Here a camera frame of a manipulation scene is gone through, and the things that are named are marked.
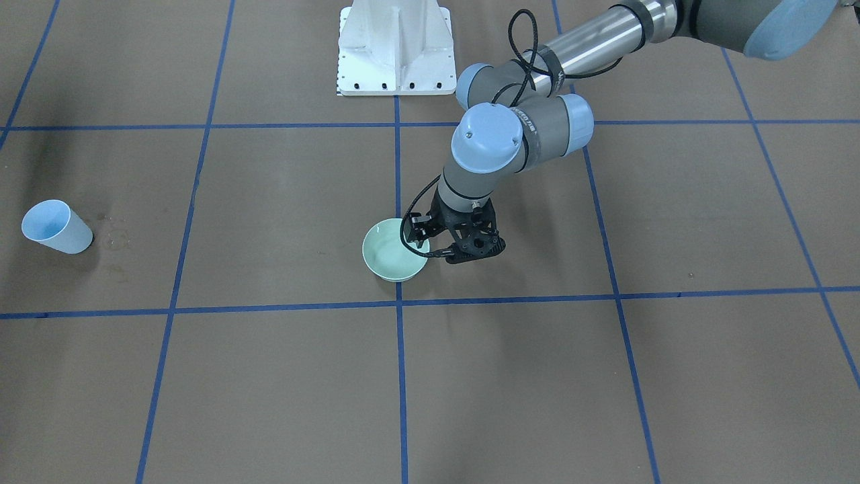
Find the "white plastic mount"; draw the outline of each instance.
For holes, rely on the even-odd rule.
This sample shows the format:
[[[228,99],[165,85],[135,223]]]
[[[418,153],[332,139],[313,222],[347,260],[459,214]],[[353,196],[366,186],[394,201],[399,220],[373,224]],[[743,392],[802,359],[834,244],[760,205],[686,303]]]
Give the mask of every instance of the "white plastic mount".
[[[451,12],[436,0],[354,0],[341,11],[338,47],[343,96],[427,96],[457,88]]]

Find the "white base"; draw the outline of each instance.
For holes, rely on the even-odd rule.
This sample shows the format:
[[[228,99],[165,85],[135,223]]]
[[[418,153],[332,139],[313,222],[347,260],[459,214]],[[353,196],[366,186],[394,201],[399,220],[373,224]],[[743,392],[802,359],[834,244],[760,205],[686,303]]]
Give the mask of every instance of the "white base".
[[[341,33],[352,7],[341,11]],[[428,42],[441,45],[447,40],[451,48],[428,48],[406,65],[397,56],[393,64],[381,61],[368,46],[340,47],[337,62],[338,96],[431,96],[452,94],[457,88],[457,72],[452,45],[451,11],[439,7],[447,38]],[[395,17],[389,42],[403,44],[404,35],[412,29],[401,28]]]

